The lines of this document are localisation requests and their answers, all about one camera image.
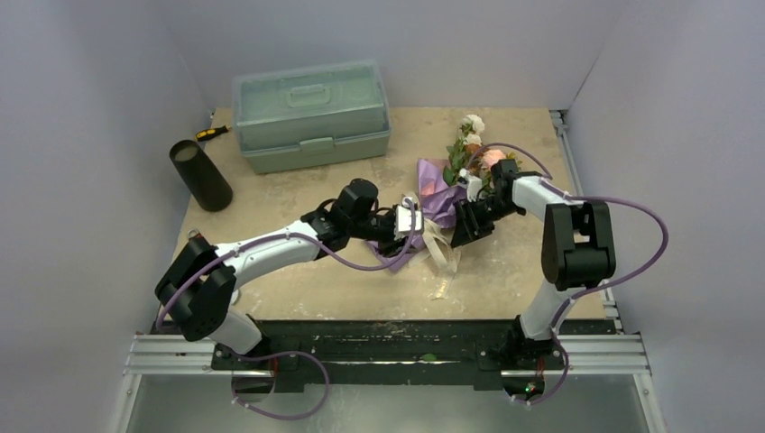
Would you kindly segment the beige printed ribbon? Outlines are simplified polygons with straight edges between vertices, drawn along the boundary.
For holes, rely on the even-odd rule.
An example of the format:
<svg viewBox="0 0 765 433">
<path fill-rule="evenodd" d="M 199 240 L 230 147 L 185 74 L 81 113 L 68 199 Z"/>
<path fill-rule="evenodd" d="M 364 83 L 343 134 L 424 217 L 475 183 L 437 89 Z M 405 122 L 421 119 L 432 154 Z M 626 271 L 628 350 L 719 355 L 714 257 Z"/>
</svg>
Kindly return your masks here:
<svg viewBox="0 0 765 433">
<path fill-rule="evenodd" d="M 446 299 L 449 287 L 456 277 L 461 254 L 450 246 L 450 239 L 442 232 L 441 227 L 426 217 L 420 239 L 424 247 L 408 254 L 409 260 L 405 267 L 412 268 L 420 263 L 432 264 L 436 286 L 429 299 Z"/>
</svg>

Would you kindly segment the purple wrapping paper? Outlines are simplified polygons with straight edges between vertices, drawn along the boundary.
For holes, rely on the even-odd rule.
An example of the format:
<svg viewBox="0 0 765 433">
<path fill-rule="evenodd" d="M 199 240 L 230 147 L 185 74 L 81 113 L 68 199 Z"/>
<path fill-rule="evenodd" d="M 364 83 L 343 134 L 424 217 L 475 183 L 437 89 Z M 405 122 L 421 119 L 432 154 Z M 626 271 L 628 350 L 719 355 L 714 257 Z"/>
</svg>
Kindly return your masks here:
<svg viewBox="0 0 765 433">
<path fill-rule="evenodd" d="M 465 190 L 459 186 L 446 184 L 442 177 L 442 170 L 446 166 L 446 160 L 418 159 L 416 163 L 419 207 L 423 216 L 439 225 L 447 236 L 447 232 L 455 228 L 455 204 L 465 198 Z M 398 272 L 405 267 L 409 260 L 409 253 L 424 247 L 420 237 L 421 235 L 415 235 L 409 251 L 396 261 L 392 258 L 380 257 L 375 251 L 374 242 L 366 242 L 365 246 L 380 262 L 378 267 L 382 266 L 384 270 Z"/>
</svg>

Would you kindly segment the artificial flower bunch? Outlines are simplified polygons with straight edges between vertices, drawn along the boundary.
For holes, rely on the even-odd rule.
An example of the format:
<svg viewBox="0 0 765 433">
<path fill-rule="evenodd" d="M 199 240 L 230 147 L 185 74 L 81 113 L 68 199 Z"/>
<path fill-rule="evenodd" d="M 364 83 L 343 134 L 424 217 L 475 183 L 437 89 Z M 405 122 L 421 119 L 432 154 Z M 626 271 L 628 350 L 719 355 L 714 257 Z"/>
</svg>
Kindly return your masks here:
<svg viewBox="0 0 765 433">
<path fill-rule="evenodd" d="M 442 170 L 443 180 L 448 186 L 455 186 L 458 174 L 466 169 L 471 175 L 481 180 L 481 186 L 488 190 L 491 185 L 491 167 L 502 159 L 510 159 L 522 166 L 515 152 L 504 152 L 500 149 L 480 151 L 483 146 L 482 133 L 485 130 L 484 120 L 475 114 L 464 116 L 457 127 L 456 140 L 448 146 L 447 166 Z"/>
</svg>

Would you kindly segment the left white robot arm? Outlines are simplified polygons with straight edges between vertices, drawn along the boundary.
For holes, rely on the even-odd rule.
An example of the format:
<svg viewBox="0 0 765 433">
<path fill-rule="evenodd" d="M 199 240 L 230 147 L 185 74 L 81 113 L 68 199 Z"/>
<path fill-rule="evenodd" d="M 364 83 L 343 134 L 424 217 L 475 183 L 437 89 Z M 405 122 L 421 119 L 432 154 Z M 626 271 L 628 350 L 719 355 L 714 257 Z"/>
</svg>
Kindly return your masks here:
<svg viewBox="0 0 765 433">
<path fill-rule="evenodd" d="M 233 309 L 235 292 L 269 273 L 324 257 L 363 272 L 392 267 L 412 246 L 424 218 L 415 198 L 381 207 L 378 193 L 371 181 L 354 179 L 336 198 L 266 235 L 227 244 L 192 235 L 155 288 L 161 303 L 157 330 L 169 318 L 187 341 L 209 338 L 234 352 L 245 368 L 261 367 L 269 345 L 255 320 Z"/>
</svg>

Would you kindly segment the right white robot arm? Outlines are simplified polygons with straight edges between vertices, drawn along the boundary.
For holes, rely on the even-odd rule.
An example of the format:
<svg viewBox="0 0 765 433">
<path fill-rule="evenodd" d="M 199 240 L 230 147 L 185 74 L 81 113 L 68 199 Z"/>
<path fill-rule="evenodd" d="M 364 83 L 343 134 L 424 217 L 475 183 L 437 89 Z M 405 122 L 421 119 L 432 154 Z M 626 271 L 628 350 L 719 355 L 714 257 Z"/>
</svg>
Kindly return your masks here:
<svg viewBox="0 0 765 433">
<path fill-rule="evenodd" d="M 560 323 L 577 295 L 596 288 L 616 268 L 610 209 L 601 200 L 574 199 L 536 171 L 521 171 L 504 159 L 491 169 L 491 189 L 462 169 L 456 184 L 466 192 L 455 205 L 453 248 L 490 235 L 496 221 L 517 214 L 543 225 L 540 265 L 543 281 L 531 304 L 511 324 L 496 353 L 527 367 L 554 349 Z"/>
</svg>

